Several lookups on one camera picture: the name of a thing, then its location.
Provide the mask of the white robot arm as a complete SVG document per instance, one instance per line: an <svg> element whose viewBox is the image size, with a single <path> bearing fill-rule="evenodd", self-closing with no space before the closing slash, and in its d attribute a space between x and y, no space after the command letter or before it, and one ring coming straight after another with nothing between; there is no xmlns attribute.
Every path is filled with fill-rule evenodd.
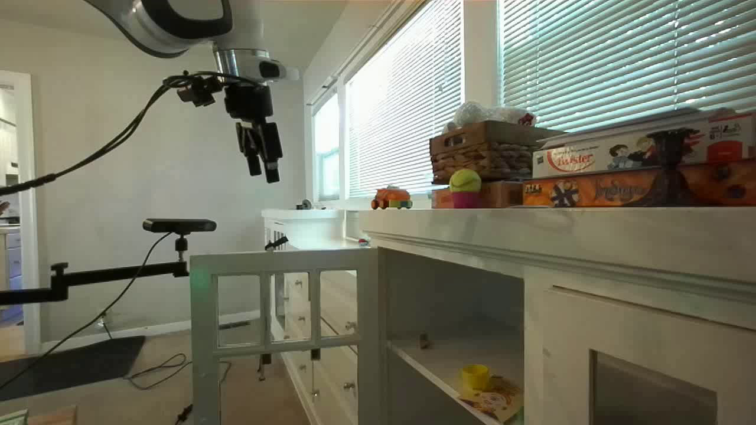
<svg viewBox="0 0 756 425"><path fill-rule="evenodd" d="M279 128L272 123L274 80L288 68L262 47L258 0L85 0L102 12L142 52L172 59L210 43L215 71L182 73L172 80L177 97L210 106L224 94L224 111L236 120L239 151L250 175L279 179L284 158Z"/></svg>

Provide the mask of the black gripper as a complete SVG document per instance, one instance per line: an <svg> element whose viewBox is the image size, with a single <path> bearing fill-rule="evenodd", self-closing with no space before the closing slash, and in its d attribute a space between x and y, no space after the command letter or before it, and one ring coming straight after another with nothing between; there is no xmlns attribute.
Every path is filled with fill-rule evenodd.
<svg viewBox="0 0 756 425"><path fill-rule="evenodd" d="M260 158L265 163L267 182L279 179L279 161L284 158L279 128L274 123L265 123L272 116L272 94L267 85L227 85L224 87L224 109L232 118L262 123L260 125ZM236 123L239 151L248 163L248 172L262 175L258 144L250 128Z"/></svg>

